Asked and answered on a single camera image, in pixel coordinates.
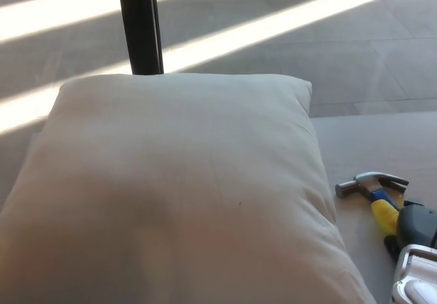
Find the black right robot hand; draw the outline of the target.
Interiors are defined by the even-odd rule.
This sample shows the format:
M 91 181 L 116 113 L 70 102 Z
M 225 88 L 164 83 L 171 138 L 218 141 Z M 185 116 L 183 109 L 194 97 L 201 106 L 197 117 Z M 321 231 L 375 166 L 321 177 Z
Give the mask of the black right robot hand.
M 436 210 L 405 201 L 395 224 L 395 234 L 386 236 L 384 245 L 394 262 L 397 262 L 401 250 L 408 245 L 436 249 Z

